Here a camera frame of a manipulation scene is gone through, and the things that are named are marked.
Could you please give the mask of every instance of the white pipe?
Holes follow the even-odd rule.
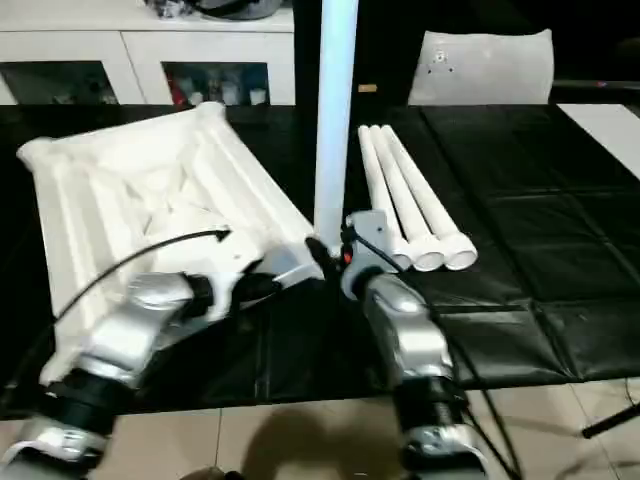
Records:
[[[442,244],[447,268],[463,270],[473,265],[478,258],[476,247],[460,232],[393,129],[385,125],[382,132],[422,214]]]
[[[322,2],[314,227],[340,246],[358,0]]]
[[[380,163],[373,141],[371,140],[369,127],[363,125],[358,128],[358,138],[360,139],[360,150],[362,151],[362,163],[364,164],[364,171],[367,176],[371,207],[374,210],[383,211],[387,217],[387,226],[389,227],[389,238],[391,241],[391,256],[398,265],[406,270],[412,263],[409,244],[402,237],[398,217],[393,209],[389,190],[387,189],[387,184],[384,181],[384,176],[380,169]]]
[[[413,266],[421,272],[435,270],[444,263],[440,242],[433,236],[425,223],[420,209],[402,177],[402,172],[393,159],[393,154],[389,150],[382,130],[379,126],[374,125],[370,131],[389,192],[398,211],[400,222],[402,222],[402,229],[409,240]]]

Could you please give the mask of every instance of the table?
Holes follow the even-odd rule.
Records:
[[[174,107],[0,107],[0,382],[51,320],[30,173],[16,149],[175,111]],[[240,137],[307,218],[313,134],[294,108],[231,108]],[[411,273],[485,386],[640,375],[638,180],[555,106],[399,108],[354,114],[390,123],[480,254],[464,272]],[[357,136],[347,211],[369,208]],[[44,361],[48,352],[40,355]],[[140,392],[141,411],[215,408],[384,392],[357,308],[306,282],[189,339]],[[35,396],[37,369],[14,412]],[[468,372],[461,376],[474,388]]]

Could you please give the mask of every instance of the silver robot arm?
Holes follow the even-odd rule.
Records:
[[[487,478],[486,460],[474,445],[474,432],[463,420],[464,392],[454,376],[447,340],[433,322],[424,298],[389,264],[358,238],[388,252],[382,212],[358,212],[347,219],[355,235],[351,262],[341,288],[361,303],[387,369],[405,443],[403,466],[412,479]]]
[[[142,274],[125,300],[89,335],[60,381],[50,384],[38,414],[4,455],[1,480],[85,478],[105,454],[157,352],[183,338],[190,319],[214,303],[209,278]]]

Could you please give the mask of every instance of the cable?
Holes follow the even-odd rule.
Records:
[[[345,235],[345,238],[344,238],[345,240],[348,240],[348,241],[353,239],[358,240],[365,247],[367,247],[373,253],[378,255],[380,258],[382,258],[394,269],[396,269],[398,273],[402,273],[404,271],[404,269],[393,258],[391,258],[391,256],[389,256],[386,252],[384,252],[377,246],[373,245],[366,238],[362,237],[358,232],[355,231],[354,228],[352,227],[348,228],[344,232],[344,235]],[[416,288],[415,285],[412,285],[413,282],[411,282],[409,279],[405,278],[404,280],[409,284],[411,288],[413,288],[416,291],[419,291],[419,289]],[[432,317],[432,321],[434,321],[434,323],[446,334],[446,329],[444,328],[442,323],[439,321],[439,319],[436,318],[435,309],[432,308],[432,312],[434,313]],[[471,410],[469,408],[467,408],[467,416],[473,423],[475,429],[478,431],[478,434],[480,435],[482,440],[487,444],[487,447],[489,447],[489,450],[491,450],[491,453],[496,457],[496,460],[498,460],[498,462],[500,463],[500,466],[504,469],[505,473],[507,473],[507,475],[512,480],[521,480],[523,478],[522,467],[520,465],[520,460],[516,453],[515,447],[513,446],[511,436],[507,432],[504,419],[498,412],[498,409],[496,408],[495,403],[493,402],[493,398],[489,394],[489,391],[484,387],[484,381],[482,380],[482,377],[478,373],[478,370],[475,368],[475,365],[473,364],[471,358],[469,357],[469,354],[462,347],[462,345],[457,340],[455,340],[452,335],[446,335],[446,337],[447,337],[447,342],[451,345],[451,347],[453,347],[454,350],[456,350],[456,352],[458,353],[462,361],[466,364],[467,368],[471,372],[471,376],[473,377],[474,381],[478,384],[480,392],[482,393],[482,396],[484,397],[485,401],[487,402],[487,405],[489,406],[491,416],[493,417],[493,420],[496,426],[498,427],[500,436],[502,437],[502,440],[504,441],[504,444],[507,447],[507,451],[511,459],[511,463],[513,464],[513,467],[510,467],[507,464],[504,457],[500,454],[500,452],[496,448],[495,444],[491,441],[487,433],[482,429],[482,427],[480,426],[480,423],[477,421],[473,413],[471,413]]]
[[[185,242],[187,240],[193,240],[196,238],[202,237],[217,237],[219,240],[222,240],[229,231],[227,230],[204,230],[202,232],[188,233],[186,235],[180,235],[178,237],[169,238],[167,240],[163,240],[162,242],[154,243],[153,245],[148,245],[137,252],[132,253],[131,255],[126,256],[119,262],[113,264],[106,270],[104,270],[100,275],[94,278],[91,282],[87,284],[82,290],[80,290],[69,302],[60,310],[58,317],[55,318],[53,325],[62,320],[70,311],[77,305],[77,303],[84,298],[84,296],[89,293],[96,285],[102,282],[105,278],[112,275],[116,271],[118,271],[123,266],[131,263],[137,258],[142,257],[148,253],[154,252],[161,248],[167,247],[169,245],[173,245],[174,243]],[[42,330],[42,332],[36,338],[36,341],[33,343],[31,348],[27,351],[22,361],[18,364],[18,368],[16,369],[16,373],[11,377],[11,379],[5,384],[3,388],[2,398],[0,399],[0,419],[5,418],[8,412],[8,406],[11,404],[13,400],[14,393],[21,383],[25,373],[32,366],[34,359],[36,358],[36,354],[43,348],[44,343],[49,338],[51,325],[47,325],[46,328]]]

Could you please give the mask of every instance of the black mat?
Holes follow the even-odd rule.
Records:
[[[33,182],[15,150],[37,136],[171,111],[0,107],[0,382],[51,319]],[[479,261],[467,271],[412,277],[487,385],[640,375],[640,183],[604,148],[555,107],[403,108],[356,117],[354,126],[393,125],[478,247]],[[294,109],[230,109],[229,119],[311,219],[313,142]],[[355,135],[345,203],[348,211],[369,207]],[[475,386],[464,369],[462,377]],[[34,378],[16,407],[33,398]],[[367,396],[383,391],[381,378],[358,310],[337,302],[321,283],[307,282],[181,345],[141,392],[139,408]]]

